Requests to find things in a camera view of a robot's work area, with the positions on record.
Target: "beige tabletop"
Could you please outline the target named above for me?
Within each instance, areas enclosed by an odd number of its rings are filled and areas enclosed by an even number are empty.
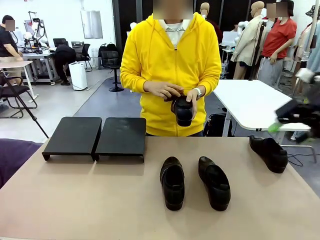
[[[0,62],[0,69],[23,68],[29,64],[32,64],[32,61]]]
[[[0,190],[0,236],[56,240],[319,240],[320,201],[288,165],[270,172],[238,137],[147,137],[145,164],[54,157],[42,146]],[[198,176],[207,156],[226,173],[231,201],[210,207]],[[159,174],[176,156],[185,201],[166,209]]]

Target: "white wall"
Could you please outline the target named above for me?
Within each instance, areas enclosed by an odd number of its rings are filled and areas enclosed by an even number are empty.
[[[312,23],[312,18],[306,15],[311,7],[316,4],[316,0],[293,0],[294,1],[294,16],[292,19],[297,23],[297,31],[295,37],[295,43],[298,41],[302,31],[306,26]]]
[[[65,38],[70,46],[71,42],[84,42],[91,44],[89,54],[92,56],[93,50],[102,44],[116,43],[112,0],[83,0],[83,7],[86,11],[100,11],[103,39],[85,39],[81,0],[0,0],[0,19],[11,15],[16,27],[25,33],[23,23],[30,19],[28,11],[37,12],[44,20],[50,46],[54,47],[53,39],[56,38]]]

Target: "tripod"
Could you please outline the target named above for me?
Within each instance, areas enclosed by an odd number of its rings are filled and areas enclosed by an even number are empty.
[[[41,129],[41,131],[44,133],[44,135],[46,136],[46,138],[48,139],[48,135],[46,134],[45,130],[41,127],[41,125],[38,123],[37,121],[37,117],[33,115],[33,113],[30,111],[30,109],[27,107],[27,105],[25,104],[25,102],[21,99],[20,95],[17,93],[17,91],[15,90],[15,88],[11,85],[11,83],[9,82],[9,80],[6,78],[5,73],[2,69],[0,69],[0,80],[4,80],[5,83],[8,85],[8,87],[10,88],[10,90],[13,92],[14,96],[19,100],[19,102],[22,104],[23,108],[28,112],[28,114],[30,115],[30,117],[32,118],[33,121],[35,121],[35,123],[38,125],[38,127]]]

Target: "man in black shirt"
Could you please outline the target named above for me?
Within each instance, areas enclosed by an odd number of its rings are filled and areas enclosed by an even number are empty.
[[[15,43],[10,31],[15,30],[15,20],[12,16],[6,15],[0,24],[0,63],[23,61],[21,53],[18,52],[17,44]],[[21,77],[23,69],[21,67],[10,68],[13,73],[9,77]],[[21,79],[15,78],[11,81],[12,84],[20,84]]]
[[[69,64],[76,61],[76,51],[67,45],[59,45],[55,50],[54,65],[56,73],[62,80],[62,86],[69,86],[68,77],[70,77]]]

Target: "hoodie zipper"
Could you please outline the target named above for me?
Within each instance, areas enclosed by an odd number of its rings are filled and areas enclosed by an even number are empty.
[[[175,68],[175,79],[177,81],[177,85],[179,86],[179,78],[178,78],[178,67],[177,67],[177,52],[178,46],[174,45],[174,68]],[[178,123],[175,121],[175,135],[178,137]]]

